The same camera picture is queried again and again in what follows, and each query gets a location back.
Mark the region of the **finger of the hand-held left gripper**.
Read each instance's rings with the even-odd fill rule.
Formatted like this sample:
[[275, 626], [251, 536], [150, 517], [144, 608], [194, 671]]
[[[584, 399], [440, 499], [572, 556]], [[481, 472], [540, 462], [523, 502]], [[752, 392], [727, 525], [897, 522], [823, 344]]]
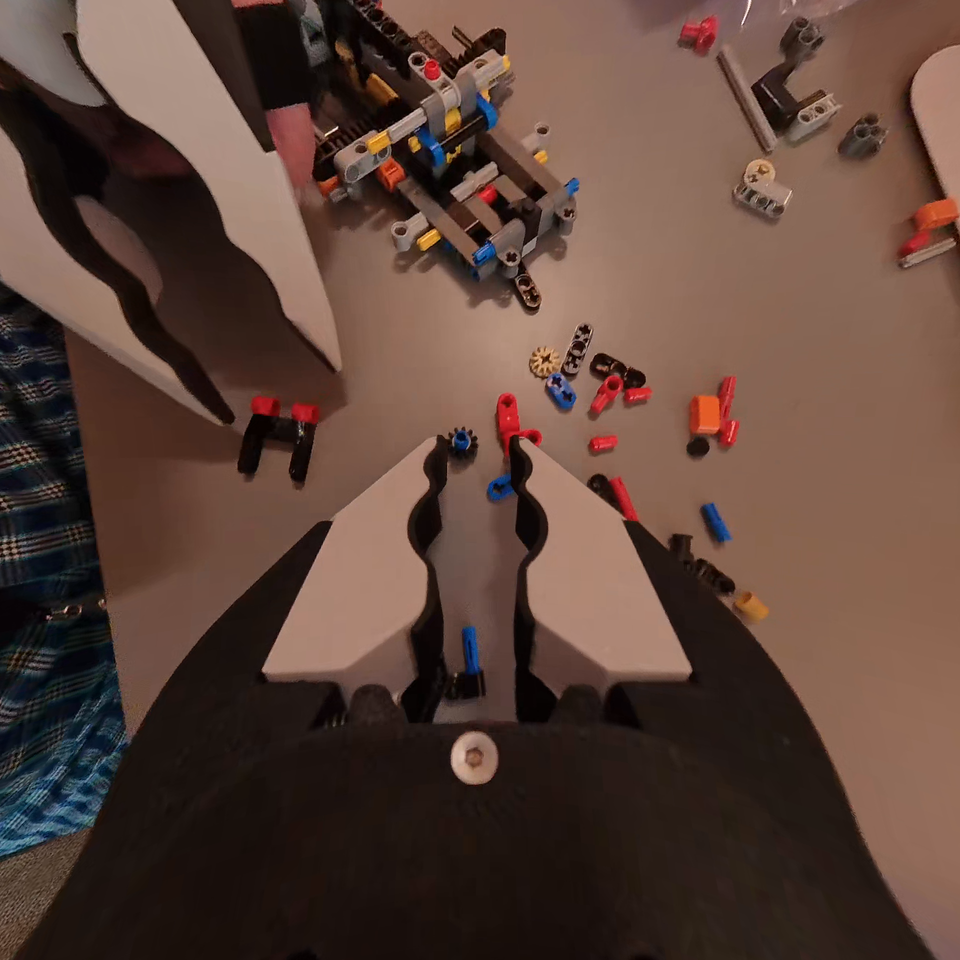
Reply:
[[335, 372], [333, 311], [289, 176], [263, 150], [172, 1], [78, 1], [78, 54], [109, 97], [191, 164], [230, 242]]
[[91, 198], [76, 198], [53, 142], [25, 112], [2, 113], [2, 282], [66, 329], [212, 423], [234, 411], [160, 321], [153, 286], [132, 270], [138, 241]]

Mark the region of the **short grey lego axle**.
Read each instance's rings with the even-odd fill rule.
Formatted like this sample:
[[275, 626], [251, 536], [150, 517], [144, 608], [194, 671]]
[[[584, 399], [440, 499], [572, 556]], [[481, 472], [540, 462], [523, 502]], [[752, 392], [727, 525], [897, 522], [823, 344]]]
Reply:
[[934, 258], [942, 257], [957, 247], [957, 241], [953, 236], [947, 236], [939, 240], [932, 240], [930, 246], [920, 252], [904, 258], [896, 259], [896, 265], [901, 270], [912, 269], [923, 263], [929, 262]]

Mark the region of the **multicoloured lego vehicle chassis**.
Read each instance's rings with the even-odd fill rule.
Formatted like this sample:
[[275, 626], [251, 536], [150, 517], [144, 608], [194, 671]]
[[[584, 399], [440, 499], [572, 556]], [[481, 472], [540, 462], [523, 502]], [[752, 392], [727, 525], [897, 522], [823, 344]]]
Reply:
[[572, 232], [580, 183], [548, 168], [548, 124], [517, 138], [501, 120], [515, 80], [505, 30], [456, 27], [453, 54], [373, 1], [306, 2], [301, 29], [320, 196], [360, 201], [378, 185], [405, 210], [390, 227], [400, 254], [441, 247], [475, 281], [500, 275], [515, 292], [540, 242]]

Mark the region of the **black lego connector with blue pin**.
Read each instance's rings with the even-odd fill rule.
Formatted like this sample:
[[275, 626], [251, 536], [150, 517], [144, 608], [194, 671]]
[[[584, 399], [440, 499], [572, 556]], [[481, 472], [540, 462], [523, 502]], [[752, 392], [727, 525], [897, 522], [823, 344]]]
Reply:
[[476, 701], [486, 696], [486, 678], [473, 626], [462, 628], [462, 657], [462, 670], [451, 674], [446, 682], [443, 698], [447, 702]]

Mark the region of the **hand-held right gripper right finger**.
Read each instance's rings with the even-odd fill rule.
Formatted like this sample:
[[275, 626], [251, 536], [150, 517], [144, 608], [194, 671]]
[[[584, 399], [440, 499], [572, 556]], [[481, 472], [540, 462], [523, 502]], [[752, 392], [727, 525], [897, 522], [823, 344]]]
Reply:
[[513, 613], [517, 721], [545, 722], [570, 687], [669, 685], [693, 669], [634, 536], [640, 524], [530, 439], [510, 439], [515, 534], [525, 553]]

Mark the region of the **black L-shaped lego piece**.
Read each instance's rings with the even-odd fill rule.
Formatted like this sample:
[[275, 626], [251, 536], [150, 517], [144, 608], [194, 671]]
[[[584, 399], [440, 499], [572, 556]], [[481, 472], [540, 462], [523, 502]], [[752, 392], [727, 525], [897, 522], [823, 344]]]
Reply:
[[787, 85], [797, 67], [797, 62], [785, 60], [771, 68], [750, 88], [764, 118], [777, 136], [786, 134], [805, 106]]

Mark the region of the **black U-shaped lego bracket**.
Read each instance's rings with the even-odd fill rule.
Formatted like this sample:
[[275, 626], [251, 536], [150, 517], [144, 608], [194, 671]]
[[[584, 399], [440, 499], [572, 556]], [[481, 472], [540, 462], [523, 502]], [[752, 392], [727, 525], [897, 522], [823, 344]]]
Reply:
[[303, 486], [319, 420], [320, 408], [306, 403], [294, 403], [289, 416], [251, 415], [237, 457], [238, 473], [253, 477], [258, 471], [264, 445], [274, 442], [291, 450], [289, 476], [295, 485]]

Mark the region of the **person's left hand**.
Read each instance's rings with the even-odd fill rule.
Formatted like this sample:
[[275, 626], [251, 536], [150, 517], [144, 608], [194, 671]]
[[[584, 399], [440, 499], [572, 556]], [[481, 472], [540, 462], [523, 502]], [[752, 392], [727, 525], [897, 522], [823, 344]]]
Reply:
[[302, 194], [313, 183], [315, 162], [316, 140], [309, 106], [300, 102], [269, 109], [266, 120], [291, 186]]

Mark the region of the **person's plaid shirt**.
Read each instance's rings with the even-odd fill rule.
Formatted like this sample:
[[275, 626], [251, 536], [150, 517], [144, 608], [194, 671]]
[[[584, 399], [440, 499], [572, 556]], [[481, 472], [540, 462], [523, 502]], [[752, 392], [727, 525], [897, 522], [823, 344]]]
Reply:
[[126, 724], [64, 331], [1, 292], [1, 857], [88, 829]]

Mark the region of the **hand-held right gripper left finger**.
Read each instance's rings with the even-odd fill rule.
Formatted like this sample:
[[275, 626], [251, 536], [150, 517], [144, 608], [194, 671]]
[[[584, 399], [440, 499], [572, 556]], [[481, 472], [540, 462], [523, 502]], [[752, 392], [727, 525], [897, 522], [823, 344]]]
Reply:
[[339, 510], [267, 655], [273, 683], [336, 686], [344, 702], [386, 689], [430, 723], [449, 677], [429, 550], [442, 530], [443, 438], [428, 438]]

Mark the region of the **short light grey lego beam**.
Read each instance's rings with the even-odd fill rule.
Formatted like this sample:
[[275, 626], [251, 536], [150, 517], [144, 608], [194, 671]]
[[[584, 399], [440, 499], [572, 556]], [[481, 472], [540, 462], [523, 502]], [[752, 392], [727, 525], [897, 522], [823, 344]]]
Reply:
[[828, 126], [841, 110], [833, 93], [817, 90], [799, 102], [799, 110], [784, 135], [786, 141], [798, 145]]

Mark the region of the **light grey three-hole lego beam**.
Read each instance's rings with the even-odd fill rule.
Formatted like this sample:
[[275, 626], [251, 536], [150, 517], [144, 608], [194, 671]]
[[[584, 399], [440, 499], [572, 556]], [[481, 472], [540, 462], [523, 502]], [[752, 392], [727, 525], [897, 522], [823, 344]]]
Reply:
[[731, 198], [736, 204], [771, 222], [780, 221], [793, 195], [791, 188], [774, 179], [750, 182], [744, 178], [731, 191]]

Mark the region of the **white book stand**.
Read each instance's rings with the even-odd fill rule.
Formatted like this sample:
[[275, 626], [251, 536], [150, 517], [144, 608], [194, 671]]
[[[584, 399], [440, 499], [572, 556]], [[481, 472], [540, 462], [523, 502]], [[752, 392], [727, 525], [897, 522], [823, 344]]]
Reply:
[[923, 148], [945, 197], [959, 201], [959, 46], [931, 54], [909, 88]]

